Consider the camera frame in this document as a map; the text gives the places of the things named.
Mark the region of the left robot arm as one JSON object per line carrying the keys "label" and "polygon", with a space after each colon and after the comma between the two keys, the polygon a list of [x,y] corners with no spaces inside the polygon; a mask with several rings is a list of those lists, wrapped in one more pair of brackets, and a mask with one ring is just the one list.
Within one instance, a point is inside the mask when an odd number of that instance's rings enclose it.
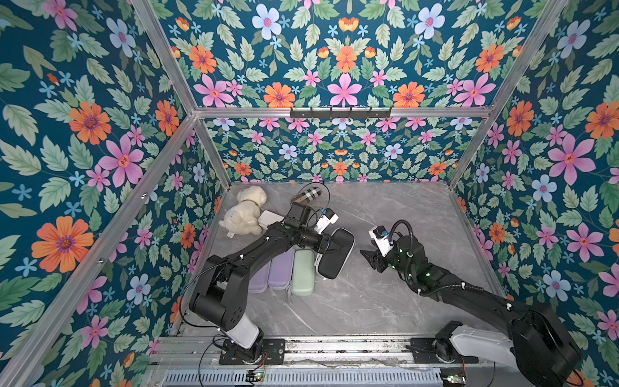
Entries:
{"label": "left robot arm", "polygon": [[267,226],[264,235],[246,248],[225,257],[211,256],[197,275],[189,310],[213,323],[238,347],[255,348],[261,329],[245,314],[250,280],[294,246],[315,252],[318,273],[333,280],[354,248],[355,237],[348,230],[340,227],[330,235],[324,232],[336,219],[334,211],[326,209],[314,226],[310,225],[311,214],[309,206],[293,203],[281,221]]}

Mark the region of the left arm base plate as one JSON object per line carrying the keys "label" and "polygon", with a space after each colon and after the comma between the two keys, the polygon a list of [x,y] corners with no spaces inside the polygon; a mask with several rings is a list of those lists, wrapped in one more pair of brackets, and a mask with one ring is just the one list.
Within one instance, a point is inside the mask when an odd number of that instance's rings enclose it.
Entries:
{"label": "left arm base plate", "polygon": [[258,340],[251,348],[242,348],[231,340],[225,340],[219,357],[220,365],[282,365],[286,341],[284,339]]}

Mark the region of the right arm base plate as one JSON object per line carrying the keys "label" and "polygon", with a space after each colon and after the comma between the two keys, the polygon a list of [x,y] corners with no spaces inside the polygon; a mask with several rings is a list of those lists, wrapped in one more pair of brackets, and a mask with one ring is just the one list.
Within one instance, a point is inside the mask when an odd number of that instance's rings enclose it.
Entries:
{"label": "right arm base plate", "polygon": [[464,363],[468,365],[480,362],[475,356],[462,356],[457,353],[448,340],[438,340],[435,337],[411,338],[406,348],[413,354],[414,361],[418,364]]}

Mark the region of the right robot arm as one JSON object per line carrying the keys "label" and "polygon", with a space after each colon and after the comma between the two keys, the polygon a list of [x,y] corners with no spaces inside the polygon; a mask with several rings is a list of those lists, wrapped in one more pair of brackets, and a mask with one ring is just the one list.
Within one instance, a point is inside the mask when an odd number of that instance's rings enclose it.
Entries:
{"label": "right robot arm", "polygon": [[428,261],[408,221],[395,224],[405,226],[407,233],[383,226],[369,231],[374,250],[361,254],[375,271],[393,269],[417,296],[455,306],[496,328],[507,339],[506,359],[532,384],[568,382],[582,353],[551,306],[511,301],[464,281]]}

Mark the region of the mint green zippered case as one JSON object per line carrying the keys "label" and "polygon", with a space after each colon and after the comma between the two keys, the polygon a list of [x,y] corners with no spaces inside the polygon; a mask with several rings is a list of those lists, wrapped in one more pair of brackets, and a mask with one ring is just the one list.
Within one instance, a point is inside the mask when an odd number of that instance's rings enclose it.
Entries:
{"label": "mint green zippered case", "polygon": [[315,283],[315,255],[309,249],[295,252],[291,293],[298,296],[308,296],[314,293]]}

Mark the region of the beige case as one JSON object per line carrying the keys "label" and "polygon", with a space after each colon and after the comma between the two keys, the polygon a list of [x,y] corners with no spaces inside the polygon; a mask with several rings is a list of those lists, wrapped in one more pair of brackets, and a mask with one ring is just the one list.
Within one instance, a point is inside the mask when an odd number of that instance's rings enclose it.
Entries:
{"label": "beige case", "polygon": [[349,232],[349,230],[338,228],[335,232],[343,232],[346,234],[344,250],[339,254],[320,254],[320,256],[317,257],[315,265],[318,274],[330,280],[334,280],[338,277],[338,275],[340,275],[354,249],[356,242],[354,235]]}

